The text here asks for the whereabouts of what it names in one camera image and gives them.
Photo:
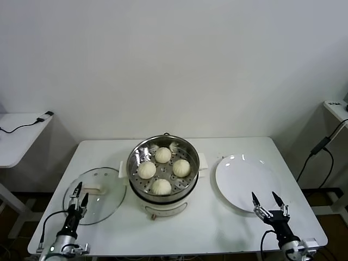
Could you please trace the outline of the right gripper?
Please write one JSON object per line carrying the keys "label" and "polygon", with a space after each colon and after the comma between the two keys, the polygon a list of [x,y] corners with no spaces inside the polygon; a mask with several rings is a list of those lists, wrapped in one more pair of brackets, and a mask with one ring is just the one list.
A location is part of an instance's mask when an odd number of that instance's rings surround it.
{"label": "right gripper", "polygon": [[288,225],[290,220],[289,206],[273,191],[272,195],[280,210],[268,211],[260,205],[260,202],[254,192],[252,194],[252,202],[255,214],[267,225],[270,225],[279,242],[290,242],[294,240],[294,234]]}

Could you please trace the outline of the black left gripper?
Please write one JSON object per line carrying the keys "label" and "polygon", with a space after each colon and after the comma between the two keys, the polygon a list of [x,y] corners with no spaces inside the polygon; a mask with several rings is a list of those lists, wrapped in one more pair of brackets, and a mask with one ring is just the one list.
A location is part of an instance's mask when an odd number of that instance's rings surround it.
{"label": "black left gripper", "polygon": [[83,182],[79,182],[73,193],[70,195],[68,216],[64,223],[64,230],[68,232],[76,232],[82,216],[85,215],[87,204],[89,201],[89,193],[86,193],[78,206],[79,195],[82,189]]}

